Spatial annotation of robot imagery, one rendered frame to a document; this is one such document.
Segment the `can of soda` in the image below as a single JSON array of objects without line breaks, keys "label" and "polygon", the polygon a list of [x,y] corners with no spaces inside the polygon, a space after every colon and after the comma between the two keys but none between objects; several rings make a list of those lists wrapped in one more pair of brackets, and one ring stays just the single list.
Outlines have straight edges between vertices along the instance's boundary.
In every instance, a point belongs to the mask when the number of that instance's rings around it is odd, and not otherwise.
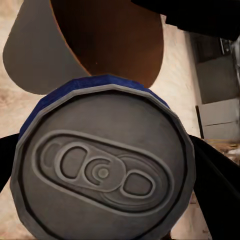
[{"label": "can of soda", "polygon": [[178,115],[141,82],[103,74],[38,102],[19,131],[9,187],[37,240],[161,240],[196,178]]}]

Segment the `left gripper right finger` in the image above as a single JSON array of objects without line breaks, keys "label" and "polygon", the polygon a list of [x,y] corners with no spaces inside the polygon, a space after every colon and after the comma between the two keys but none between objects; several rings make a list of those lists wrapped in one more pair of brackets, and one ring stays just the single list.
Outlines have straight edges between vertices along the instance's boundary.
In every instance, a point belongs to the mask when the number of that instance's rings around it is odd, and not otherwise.
[{"label": "left gripper right finger", "polygon": [[193,193],[213,240],[240,240],[240,165],[209,142],[188,135],[194,145]]}]

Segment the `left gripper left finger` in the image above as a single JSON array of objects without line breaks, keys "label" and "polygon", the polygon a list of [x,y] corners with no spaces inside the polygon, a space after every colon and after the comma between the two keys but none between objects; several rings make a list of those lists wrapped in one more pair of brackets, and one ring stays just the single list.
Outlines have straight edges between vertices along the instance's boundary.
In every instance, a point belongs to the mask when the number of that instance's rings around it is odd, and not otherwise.
[{"label": "left gripper left finger", "polygon": [[12,174],[19,133],[0,138],[0,193]]}]

